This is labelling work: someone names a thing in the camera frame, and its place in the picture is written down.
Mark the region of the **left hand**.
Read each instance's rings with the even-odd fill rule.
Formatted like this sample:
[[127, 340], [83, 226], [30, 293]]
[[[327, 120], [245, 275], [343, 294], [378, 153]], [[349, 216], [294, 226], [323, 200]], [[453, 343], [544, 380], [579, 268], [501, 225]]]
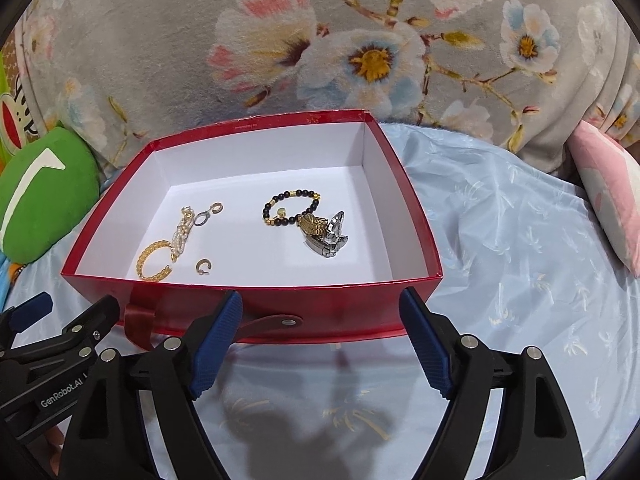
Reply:
[[44, 433], [44, 437], [48, 442], [51, 453], [60, 454], [64, 445], [64, 434], [62, 433], [60, 428], [58, 428], [58, 426], [54, 426], [48, 429]]

